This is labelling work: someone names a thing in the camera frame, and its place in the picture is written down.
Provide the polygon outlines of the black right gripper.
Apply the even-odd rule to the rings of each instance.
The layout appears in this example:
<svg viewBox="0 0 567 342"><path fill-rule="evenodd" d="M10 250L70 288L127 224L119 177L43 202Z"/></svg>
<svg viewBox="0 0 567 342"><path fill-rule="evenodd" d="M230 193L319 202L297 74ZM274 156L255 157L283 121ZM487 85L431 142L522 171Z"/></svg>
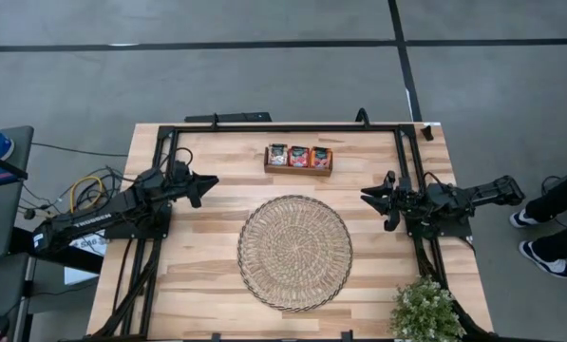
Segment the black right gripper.
<svg viewBox="0 0 567 342"><path fill-rule="evenodd" d="M361 199L376 210L385 220L385 230L394 231L401 217L405 219L425 219L429 215L429 204L424 193L416 192L407 186L407 178L401 178L395 186L395 172L388 171L383 184L363 188Z"/></svg>

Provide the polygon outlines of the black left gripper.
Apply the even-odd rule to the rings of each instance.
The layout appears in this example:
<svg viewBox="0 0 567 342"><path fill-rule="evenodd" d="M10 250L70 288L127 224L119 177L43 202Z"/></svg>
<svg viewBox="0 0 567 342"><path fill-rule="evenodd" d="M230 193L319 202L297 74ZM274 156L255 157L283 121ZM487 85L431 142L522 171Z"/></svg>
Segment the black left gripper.
<svg viewBox="0 0 567 342"><path fill-rule="evenodd" d="M199 192L208 192L218 182L219 178L214 175L193 175L184 161L174 161L169 172L170 183L178 192L190 200L193 208L200 208L201 201Z"/></svg>

